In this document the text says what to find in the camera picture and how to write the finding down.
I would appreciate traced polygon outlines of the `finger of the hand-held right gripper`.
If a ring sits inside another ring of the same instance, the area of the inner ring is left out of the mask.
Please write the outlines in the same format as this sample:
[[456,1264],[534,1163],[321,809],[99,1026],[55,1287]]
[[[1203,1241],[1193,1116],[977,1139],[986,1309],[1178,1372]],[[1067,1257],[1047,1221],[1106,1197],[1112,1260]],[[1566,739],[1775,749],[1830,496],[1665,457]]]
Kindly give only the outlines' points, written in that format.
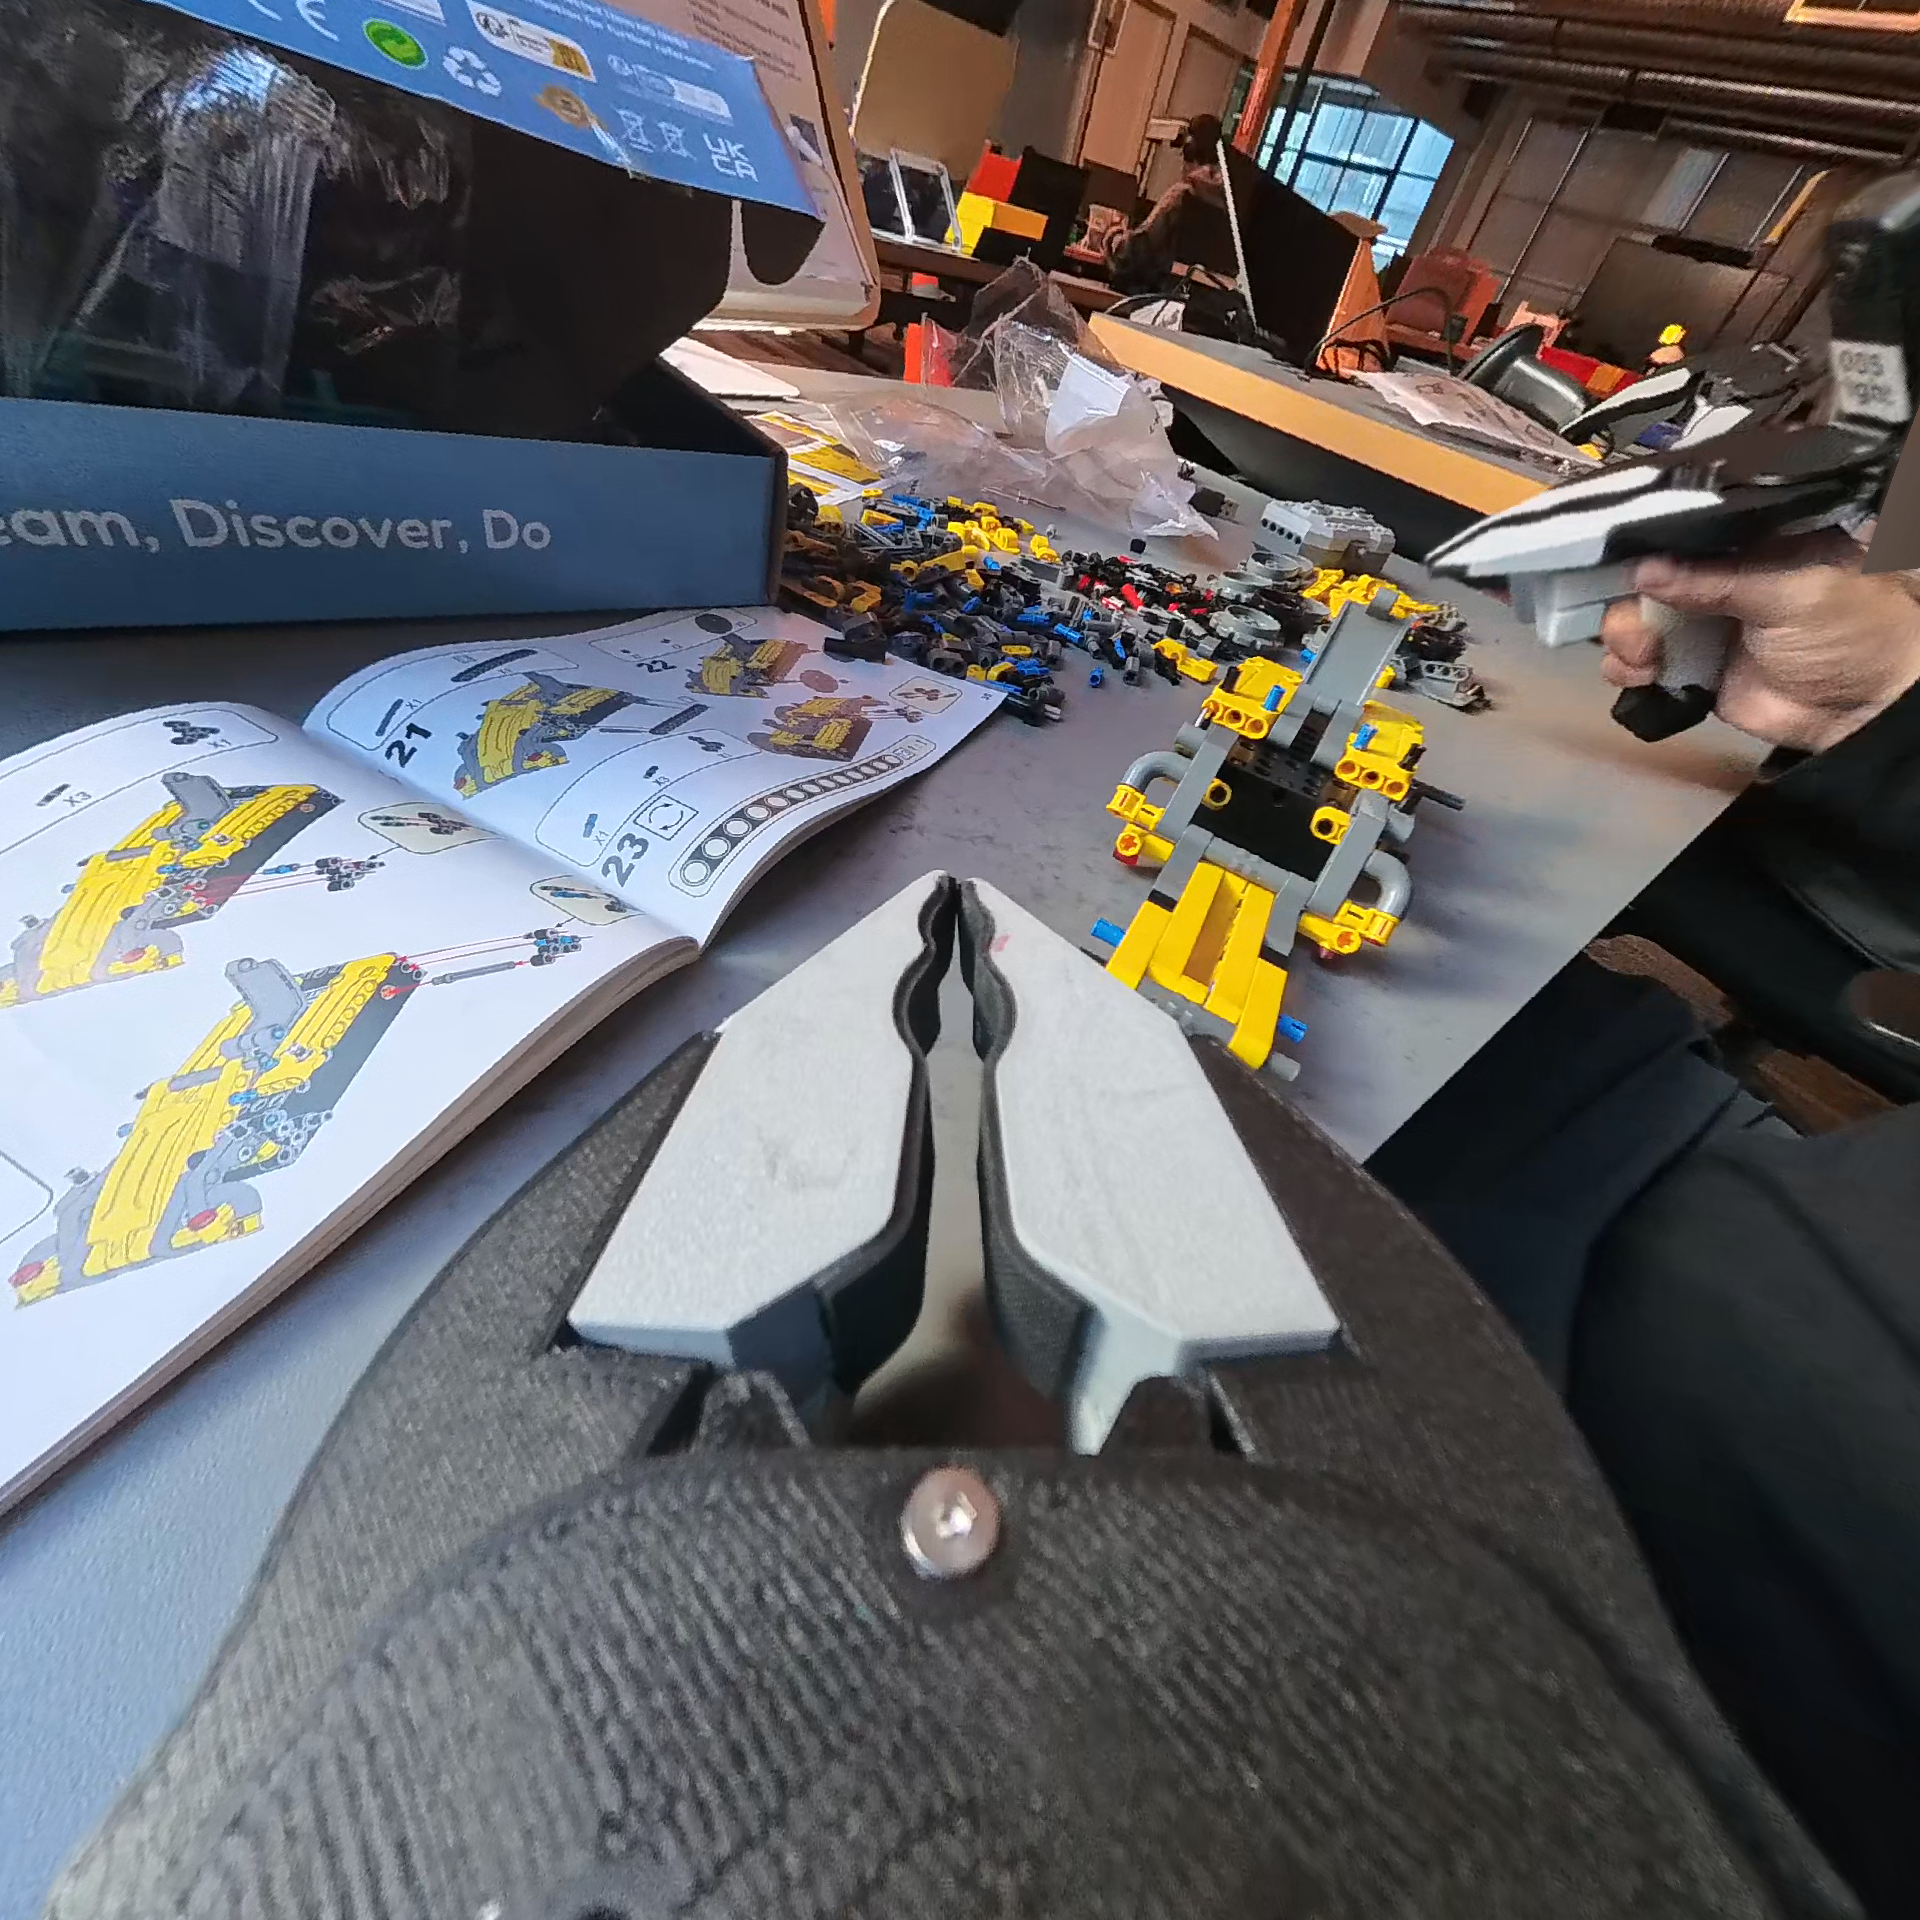
[[1723,498],[1539,498],[1463,529],[1425,565],[1460,584],[1559,577],[1712,541],[1736,517]]
[[1486,517],[1460,545],[1715,545],[1729,538],[1723,460],[1632,465]]

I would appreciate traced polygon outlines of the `yellow grey brick vehicle model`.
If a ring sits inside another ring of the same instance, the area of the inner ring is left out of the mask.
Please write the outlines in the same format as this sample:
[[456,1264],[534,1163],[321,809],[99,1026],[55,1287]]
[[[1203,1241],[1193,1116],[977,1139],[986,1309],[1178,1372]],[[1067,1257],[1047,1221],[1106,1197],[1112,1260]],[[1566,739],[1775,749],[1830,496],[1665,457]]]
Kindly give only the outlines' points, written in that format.
[[1287,1009],[1298,951],[1338,962],[1393,943],[1414,877],[1425,728],[1378,685],[1401,624],[1385,599],[1335,615],[1305,671],[1227,666],[1166,753],[1110,803],[1119,863],[1151,890],[1096,939],[1106,971],[1195,1037],[1287,1083],[1305,1024]]

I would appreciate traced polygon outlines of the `pile of building pieces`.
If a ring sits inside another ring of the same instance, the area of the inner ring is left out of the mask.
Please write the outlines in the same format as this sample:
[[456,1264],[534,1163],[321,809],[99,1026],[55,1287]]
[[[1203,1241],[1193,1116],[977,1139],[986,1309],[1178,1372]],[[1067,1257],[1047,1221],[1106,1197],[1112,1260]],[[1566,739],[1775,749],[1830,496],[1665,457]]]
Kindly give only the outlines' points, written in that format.
[[1063,549],[1051,531],[990,500],[858,491],[830,504],[790,489],[780,605],[820,620],[843,656],[889,653],[931,675],[1006,685],[1030,725],[1065,713],[1058,667],[1088,684],[1211,684],[1270,658],[1305,671],[1335,615],[1376,599],[1400,623],[1378,685],[1455,712],[1491,705],[1467,664],[1460,613],[1376,575],[1311,567],[1258,549],[1225,572],[1176,572],[1145,557]]

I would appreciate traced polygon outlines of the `blue cardboard kit box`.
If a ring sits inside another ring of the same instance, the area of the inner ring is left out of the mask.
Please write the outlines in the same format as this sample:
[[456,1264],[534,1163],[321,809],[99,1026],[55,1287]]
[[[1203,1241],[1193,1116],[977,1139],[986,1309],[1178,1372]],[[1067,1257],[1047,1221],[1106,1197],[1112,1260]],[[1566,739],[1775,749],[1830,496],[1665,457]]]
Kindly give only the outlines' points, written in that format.
[[752,59],[684,4],[154,4],[472,131],[446,425],[4,395],[4,632],[760,601],[777,444],[673,368],[736,215],[790,277],[820,220]]

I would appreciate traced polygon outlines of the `person's right forearm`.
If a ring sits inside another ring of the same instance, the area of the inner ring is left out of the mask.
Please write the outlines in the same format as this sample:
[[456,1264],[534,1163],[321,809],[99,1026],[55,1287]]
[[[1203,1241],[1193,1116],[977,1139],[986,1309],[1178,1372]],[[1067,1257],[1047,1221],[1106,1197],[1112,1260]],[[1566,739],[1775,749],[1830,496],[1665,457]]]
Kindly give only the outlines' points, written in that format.
[[1776,749],[1620,914],[1723,989],[1767,1040],[1916,1101],[1916,1055],[1844,995],[1918,962],[1918,691],[1834,748]]

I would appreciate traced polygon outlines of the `grey desk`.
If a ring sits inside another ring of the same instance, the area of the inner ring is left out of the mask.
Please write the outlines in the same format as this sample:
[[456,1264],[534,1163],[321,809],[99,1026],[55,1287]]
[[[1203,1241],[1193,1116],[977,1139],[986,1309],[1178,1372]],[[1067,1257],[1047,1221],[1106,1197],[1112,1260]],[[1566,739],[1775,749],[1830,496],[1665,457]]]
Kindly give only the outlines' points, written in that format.
[[[1546,649],[1455,593],[1492,708],[1427,712],[1410,920],[1367,967],[1297,979],[1303,1109],[1367,1159],[1694,842],[1760,749],[1729,728],[1620,731],[1594,648]],[[1087,685],[1050,729],[995,721],[921,780],[784,855],[706,956],[618,1009],[279,1301],[4,1520],[3,1914],[65,1861],[192,1698],[281,1508],[356,1379],[443,1261],[690,1034],[814,956],[908,880],[983,877],[1071,939],[1137,875],[1105,805],[1199,697]]]

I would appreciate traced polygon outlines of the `black and white tool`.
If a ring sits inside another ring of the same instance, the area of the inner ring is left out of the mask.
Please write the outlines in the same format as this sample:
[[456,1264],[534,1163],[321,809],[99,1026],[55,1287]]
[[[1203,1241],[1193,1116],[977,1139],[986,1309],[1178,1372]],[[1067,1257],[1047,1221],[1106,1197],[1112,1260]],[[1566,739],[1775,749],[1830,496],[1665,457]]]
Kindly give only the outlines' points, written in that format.
[[1572,447],[1620,457],[1715,439],[1746,420],[1792,407],[1806,387],[1806,357],[1778,344],[1703,353],[1620,387],[1559,427]]

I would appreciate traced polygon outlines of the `printed paper sheet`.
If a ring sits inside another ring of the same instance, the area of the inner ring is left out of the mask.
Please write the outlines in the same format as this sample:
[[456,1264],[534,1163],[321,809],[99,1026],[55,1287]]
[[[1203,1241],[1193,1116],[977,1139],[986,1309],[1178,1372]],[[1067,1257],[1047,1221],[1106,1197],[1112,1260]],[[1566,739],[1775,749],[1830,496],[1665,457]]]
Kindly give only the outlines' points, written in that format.
[[1455,376],[1431,368],[1414,372],[1367,371],[1355,376],[1354,387],[1372,391],[1385,407],[1433,433],[1448,433],[1489,448],[1506,448],[1531,460],[1570,466],[1594,466],[1598,461],[1598,455],[1588,448],[1570,444],[1508,401]]

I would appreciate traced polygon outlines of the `black rounded device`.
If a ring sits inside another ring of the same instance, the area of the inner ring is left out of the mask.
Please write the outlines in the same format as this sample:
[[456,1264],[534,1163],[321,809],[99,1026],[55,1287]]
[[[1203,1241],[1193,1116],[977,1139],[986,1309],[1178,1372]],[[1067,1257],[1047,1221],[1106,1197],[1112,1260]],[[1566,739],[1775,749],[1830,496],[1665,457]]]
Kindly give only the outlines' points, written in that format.
[[1480,353],[1458,377],[1539,425],[1559,433],[1591,404],[1579,379],[1546,364],[1547,327],[1516,324]]

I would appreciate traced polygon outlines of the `dark table with wooden edge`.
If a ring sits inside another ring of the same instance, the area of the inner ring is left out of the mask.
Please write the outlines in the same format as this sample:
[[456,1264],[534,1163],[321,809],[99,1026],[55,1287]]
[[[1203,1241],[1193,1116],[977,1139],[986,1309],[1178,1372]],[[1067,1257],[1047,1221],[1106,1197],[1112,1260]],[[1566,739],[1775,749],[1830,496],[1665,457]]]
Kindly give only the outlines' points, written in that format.
[[1436,437],[1361,385],[1311,377],[1252,347],[1115,316],[1096,316],[1090,330],[1119,364],[1156,379],[1218,448],[1227,448],[1223,431],[1275,442],[1280,460],[1308,448],[1467,515],[1512,511],[1563,477],[1512,450]]

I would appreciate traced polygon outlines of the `open instruction booklet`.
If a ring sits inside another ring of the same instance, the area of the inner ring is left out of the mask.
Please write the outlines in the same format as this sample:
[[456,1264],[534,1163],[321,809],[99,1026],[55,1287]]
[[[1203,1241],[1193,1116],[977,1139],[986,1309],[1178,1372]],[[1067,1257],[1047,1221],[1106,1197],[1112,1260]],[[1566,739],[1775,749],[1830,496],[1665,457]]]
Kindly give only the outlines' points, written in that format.
[[456,643],[4,761],[4,1508],[1010,691],[838,643]]

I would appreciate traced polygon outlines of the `black computer monitor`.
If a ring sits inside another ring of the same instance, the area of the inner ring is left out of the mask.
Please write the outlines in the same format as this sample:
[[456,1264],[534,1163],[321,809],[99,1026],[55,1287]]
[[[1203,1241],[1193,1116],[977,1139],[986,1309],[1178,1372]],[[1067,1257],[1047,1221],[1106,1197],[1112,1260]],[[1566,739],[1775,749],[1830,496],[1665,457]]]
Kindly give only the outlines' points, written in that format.
[[1251,340],[1313,368],[1361,241],[1234,146],[1218,148],[1218,165]]

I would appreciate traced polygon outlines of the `person's black jacket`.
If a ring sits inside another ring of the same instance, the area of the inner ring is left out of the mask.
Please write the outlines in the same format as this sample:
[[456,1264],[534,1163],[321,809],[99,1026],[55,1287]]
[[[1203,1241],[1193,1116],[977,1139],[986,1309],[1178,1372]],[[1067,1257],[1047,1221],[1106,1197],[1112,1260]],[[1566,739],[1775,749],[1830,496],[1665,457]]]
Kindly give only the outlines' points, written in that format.
[[1918,1113],[1744,1136],[1603,1236],[1569,1403],[1721,1715],[1918,1915]]

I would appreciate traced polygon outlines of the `yellow black sticker sheet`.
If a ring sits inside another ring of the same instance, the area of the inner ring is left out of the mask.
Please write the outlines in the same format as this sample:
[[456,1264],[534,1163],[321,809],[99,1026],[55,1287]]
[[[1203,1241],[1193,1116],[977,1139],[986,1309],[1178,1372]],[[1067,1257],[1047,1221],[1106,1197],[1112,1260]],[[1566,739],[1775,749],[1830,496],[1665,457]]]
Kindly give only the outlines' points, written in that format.
[[761,409],[743,419],[780,447],[790,487],[810,491],[820,511],[860,511],[880,493],[880,472],[827,424],[784,409]]

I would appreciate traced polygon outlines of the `white flat stand base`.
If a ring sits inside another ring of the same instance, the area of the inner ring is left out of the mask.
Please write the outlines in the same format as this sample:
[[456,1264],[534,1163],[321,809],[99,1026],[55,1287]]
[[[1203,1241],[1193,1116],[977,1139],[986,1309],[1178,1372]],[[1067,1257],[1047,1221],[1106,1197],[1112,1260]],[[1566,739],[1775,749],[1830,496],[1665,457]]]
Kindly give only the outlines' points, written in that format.
[[772,368],[722,353],[692,337],[663,347],[659,361],[719,401],[772,403],[802,399],[801,389]]

